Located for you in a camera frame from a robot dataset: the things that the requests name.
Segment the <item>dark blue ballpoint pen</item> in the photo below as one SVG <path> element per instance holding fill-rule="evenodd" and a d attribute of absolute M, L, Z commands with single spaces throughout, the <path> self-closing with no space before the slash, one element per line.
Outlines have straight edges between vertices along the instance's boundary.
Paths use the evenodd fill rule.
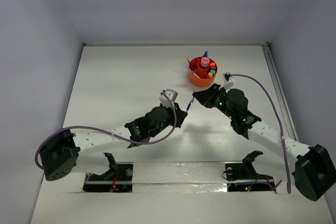
<path fill-rule="evenodd" d="M 191 108 L 192 103 L 194 102 L 194 98 L 191 98 L 191 100 L 189 101 L 187 108 L 186 108 L 186 112 L 188 112 Z"/>

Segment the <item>black handled scissors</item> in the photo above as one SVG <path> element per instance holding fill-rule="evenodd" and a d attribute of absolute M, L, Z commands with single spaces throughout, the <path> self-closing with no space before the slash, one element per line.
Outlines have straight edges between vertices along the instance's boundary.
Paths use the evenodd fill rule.
<path fill-rule="evenodd" d="M 195 69 L 196 69 L 196 65 L 192 64 L 191 61 L 190 61 L 189 59 L 187 59 L 187 61 L 188 61 L 188 66 L 189 66 L 191 69 L 195 70 Z"/>

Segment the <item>pink capped clear tube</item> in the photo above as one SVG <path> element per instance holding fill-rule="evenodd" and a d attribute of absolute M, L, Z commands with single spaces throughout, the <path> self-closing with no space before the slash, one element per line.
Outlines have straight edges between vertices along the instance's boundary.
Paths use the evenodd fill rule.
<path fill-rule="evenodd" d="M 210 64 L 210 59 L 208 57 L 202 57 L 200 61 L 200 66 L 202 68 L 207 68 Z"/>

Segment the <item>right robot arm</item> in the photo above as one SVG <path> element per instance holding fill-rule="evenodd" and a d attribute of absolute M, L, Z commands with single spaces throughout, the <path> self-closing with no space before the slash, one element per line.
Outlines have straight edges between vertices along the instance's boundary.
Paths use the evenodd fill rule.
<path fill-rule="evenodd" d="M 206 108 L 217 108 L 230 120 L 233 130 L 244 138 L 270 150 L 287 161 L 283 169 L 274 165 L 262 165 L 255 160 L 242 164 L 241 171 L 248 178 L 259 173 L 269 173 L 289 182 L 307 199 L 319 200 L 335 184 L 335 166 L 325 147 L 309 146 L 271 128 L 248 110 L 248 99 L 242 90 L 226 91 L 219 84 L 193 92 L 193 97 Z"/>

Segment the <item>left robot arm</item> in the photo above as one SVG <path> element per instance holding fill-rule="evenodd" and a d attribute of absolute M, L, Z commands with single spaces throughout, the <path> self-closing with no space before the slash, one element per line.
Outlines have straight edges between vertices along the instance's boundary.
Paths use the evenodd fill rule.
<path fill-rule="evenodd" d="M 118 172 L 112 149 L 154 145 L 165 141 L 180 128 L 188 113 L 174 102 L 159 105 L 113 130 L 73 125 L 52 133 L 38 147 L 34 161 L 47 181 L 71 173 L 93 173 L 104 179 Z"/>

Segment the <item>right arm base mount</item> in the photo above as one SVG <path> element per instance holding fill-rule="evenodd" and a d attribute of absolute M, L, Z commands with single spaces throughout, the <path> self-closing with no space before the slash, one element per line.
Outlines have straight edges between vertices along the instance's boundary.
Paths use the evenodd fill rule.
<path fill-rule="evenodd" d="M 255 159 L 262 154 L 261 151 L 253 151 L 238 163 L 225 164 L 222 178 L 227 181 L 228 192 L 275 191 L 273 177 L 258 174 L 253 167 Z"/>

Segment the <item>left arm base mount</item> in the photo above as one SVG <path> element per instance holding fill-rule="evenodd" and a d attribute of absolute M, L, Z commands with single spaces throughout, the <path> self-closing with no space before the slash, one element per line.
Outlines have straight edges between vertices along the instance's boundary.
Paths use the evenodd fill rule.
<path fill-rule="evenodd" d="M 131 193 L 133 163 L 117 163 L 111 153 L 104 154 L 109 169 L 103 174 L 86 173 L 83 191 L 87 193 Z"/>

